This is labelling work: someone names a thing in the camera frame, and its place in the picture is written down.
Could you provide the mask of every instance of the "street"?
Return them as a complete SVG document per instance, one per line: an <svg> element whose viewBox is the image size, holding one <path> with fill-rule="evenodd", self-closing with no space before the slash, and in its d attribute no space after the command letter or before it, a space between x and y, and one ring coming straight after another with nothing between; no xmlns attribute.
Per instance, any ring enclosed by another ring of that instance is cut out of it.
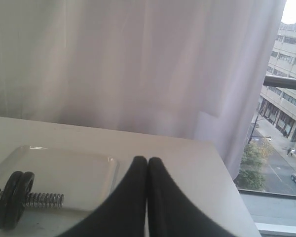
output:
<svg viewBox="0 0 296 237"><path fill-rule="evenodd" d="M261 145L263 138L255 138L254 136L261 136L256 129L253 132L252 142ZM273 148L262 173L265 176L266 192L296 195L296 183L291 180L291 174L294 173L294 170Z"/></svg>

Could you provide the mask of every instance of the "white table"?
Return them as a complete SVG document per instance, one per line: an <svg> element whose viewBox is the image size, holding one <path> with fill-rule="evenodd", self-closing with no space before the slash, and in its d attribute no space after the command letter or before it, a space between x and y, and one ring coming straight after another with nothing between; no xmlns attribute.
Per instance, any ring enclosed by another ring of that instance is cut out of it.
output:
<svg viewBox="0 0 296 237"><path fill-rule="evenodd" d="M117 184L134 156L160 157L181 190L210 218L238 237L260 236L209 142L0 117L0 163L22 145L112 155L120 163Z"/></svg>

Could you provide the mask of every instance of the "sky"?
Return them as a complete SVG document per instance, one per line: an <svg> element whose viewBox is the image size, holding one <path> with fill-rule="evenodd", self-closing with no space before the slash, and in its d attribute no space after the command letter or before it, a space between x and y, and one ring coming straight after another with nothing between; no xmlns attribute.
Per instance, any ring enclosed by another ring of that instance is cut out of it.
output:
<svg viewBox="0 0 296 237"><path fill-rule="evenodd" d="M284 8L282 22L285 24L296 23L296 0L287 0Z"/></svg>

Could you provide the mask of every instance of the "sheer curtain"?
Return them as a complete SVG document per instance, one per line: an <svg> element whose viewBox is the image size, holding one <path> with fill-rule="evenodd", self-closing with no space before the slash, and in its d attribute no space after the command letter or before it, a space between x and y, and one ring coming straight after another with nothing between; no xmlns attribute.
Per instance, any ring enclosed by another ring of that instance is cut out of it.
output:
<svg viewBox="0 0 296 237"><path fill-rule="evenodd" d="M3 115L209 140L235 178L285 0L16 2Z"/></svg>

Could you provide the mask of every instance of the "white tray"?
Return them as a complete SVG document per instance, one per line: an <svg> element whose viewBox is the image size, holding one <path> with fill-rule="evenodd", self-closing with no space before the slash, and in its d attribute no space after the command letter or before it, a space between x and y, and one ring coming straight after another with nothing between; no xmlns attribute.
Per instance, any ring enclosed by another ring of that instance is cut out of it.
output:
<svg viewBox="0 0 296 237"><path fill-rule="evenodd" d="M35 174L32 192L64 194L63 209L26 209L16 229L0 236L55 236L98 207L112 192L115 158L56 148L21 146L0 164L0 188L16 171Z"/></svg>

